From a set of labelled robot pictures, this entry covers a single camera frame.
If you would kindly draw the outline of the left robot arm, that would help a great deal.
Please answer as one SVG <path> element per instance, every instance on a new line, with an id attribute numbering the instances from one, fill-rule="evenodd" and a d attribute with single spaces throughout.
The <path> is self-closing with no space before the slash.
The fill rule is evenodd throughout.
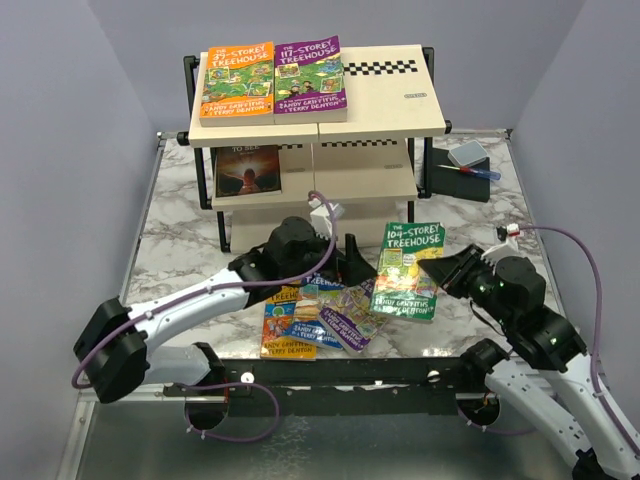
<path id="1" fill-rule="evenodd" d="M 100 303 L 74 344 L 79 365 L 71 385 L 92 389 L 103 404 L 145 384 L 178 383 L 210 394 L 221 380 L 214 351 L 204 344 L 169 347 L 167 341 L 315 274 L 353 287 L 376 272 L 360 254 L 354 235 L 346 235 L 338 248 L 335 234 L 319 234 L 307 220 L 287 217 L 265 243 L 198 284 L 132 306 L 117 297 Z"/>

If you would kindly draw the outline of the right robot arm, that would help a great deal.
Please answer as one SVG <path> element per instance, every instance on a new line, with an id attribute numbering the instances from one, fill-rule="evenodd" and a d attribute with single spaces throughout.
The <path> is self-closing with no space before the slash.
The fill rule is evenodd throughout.
<path id="1" fill-rule="evenodd" d="M 532 383 L 516 361 L 491 340 L 464 354 L 461 383 L 488 388 L 511 404 L 556 449 L 575 479 L 636 479 L 639 438 L 619 407 L 596 390 L 593 357 L 568 319 L 544 303 L 546 281 L 512 240 L 483 250 L 421 259 L 419 267 L 443 291 L 471 300 L 501 327 L 519 359 L 553 389 Z"/>

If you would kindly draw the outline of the dark Three Days To See book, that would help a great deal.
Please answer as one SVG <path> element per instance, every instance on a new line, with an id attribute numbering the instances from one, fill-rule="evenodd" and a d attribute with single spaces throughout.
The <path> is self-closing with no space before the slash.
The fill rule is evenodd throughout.
<path id="1" fill-rule="evenodd" d="M 281 190 L 277 146 L 224 147 L 216 150 L 216 198 L 276 194 Z"/>

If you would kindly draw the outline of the green 104-Storey Treehouse book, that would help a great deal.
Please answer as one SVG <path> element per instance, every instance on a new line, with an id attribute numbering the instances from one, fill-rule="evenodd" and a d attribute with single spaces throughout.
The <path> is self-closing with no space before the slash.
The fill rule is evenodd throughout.
<path id="1" fill-rule="evenodd" d="M 370 301 L 372 311 L 390 318 L 430 322 L 437 286 L 419 266 L 443 255 L 446 231 L 439 222 L 386 225 Z"/>

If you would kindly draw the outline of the purple 117-Storey Treehouse book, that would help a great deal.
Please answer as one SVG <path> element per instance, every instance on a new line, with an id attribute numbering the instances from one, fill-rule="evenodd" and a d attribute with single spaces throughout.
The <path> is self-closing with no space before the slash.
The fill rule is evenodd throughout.
<path id="1" fill-rule="evenodd" d="M 348 101 L 337 35 L 275 46 L 274 122 L 344 122 Z"/>

